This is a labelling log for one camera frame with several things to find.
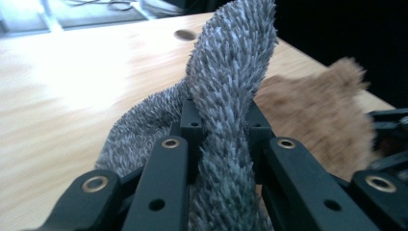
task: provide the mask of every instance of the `black mechanical part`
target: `black mechanical part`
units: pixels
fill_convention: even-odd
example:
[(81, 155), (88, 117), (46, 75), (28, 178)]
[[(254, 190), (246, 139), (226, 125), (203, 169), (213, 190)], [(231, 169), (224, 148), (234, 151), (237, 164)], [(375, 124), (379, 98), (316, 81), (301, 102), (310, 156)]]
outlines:
[(387, 172), (408, 186), (408, 150), (372, 162), (369, 168)]
[(375, 170), (358, 171), (350, 194), (381, 230), (408, 230), (408, 187), (392, 175)]
[(259, 166), (263, 144), (270, 138), (275, 137), (275, 135), (272, 132), (268, 120), (265, 118), (264, 114), (262, 114), (255, 102), (252, 102), (249, 107), (247, 121), (249, 126), (248, 146), (253, 162), (253, 170), (255, 172), (255, 182), (261, 185), (263, 182)]
[(375, 150), (390, 156), (408, 149), (408, 109), (374, 111), (369, 116), (376, 131)]
[(122, 230), (187, 230), (188, 143), (168, 136), (155, 142)]
[(108, 170), (93, 170), (75, 179), (37, 231), (111, 230), (121, 206), (120, 180)]
[(261, 163), (275, 230), (378, 230), (299, 141), (271, 139)]
[(198, 161), (201, 159), (200, 144), (205, 139), (202, 118), (192, 99), (183, 103), (180, 119), (180, 135), (189, 143), (189, 183), (193, 184), (198, 175)]
[(114, 219), (114, 226), (112, 230), (120, 230), (129, 211), (129, 208), (133, 202), (135, 190), (138, 187), (141, 175), (143, 174), (144, 166), (139, 167), (135, 171), (127, 174), (120, 179), (121, 193), (123, 196), (122, 205)]

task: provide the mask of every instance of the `brown plush fabric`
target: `brown plush fabric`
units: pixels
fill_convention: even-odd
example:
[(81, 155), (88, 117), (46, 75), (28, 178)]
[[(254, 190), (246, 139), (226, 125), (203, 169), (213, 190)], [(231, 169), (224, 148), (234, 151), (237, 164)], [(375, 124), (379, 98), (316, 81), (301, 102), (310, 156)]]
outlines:
[(266, 79), (255, 102), (276, 136), (301, 141), (328, 172), (349, 180), (368, 166), (374, 137), (354, 101), (367, 86), (363, 75), (353, 60), (341, 59), (319, 76)]

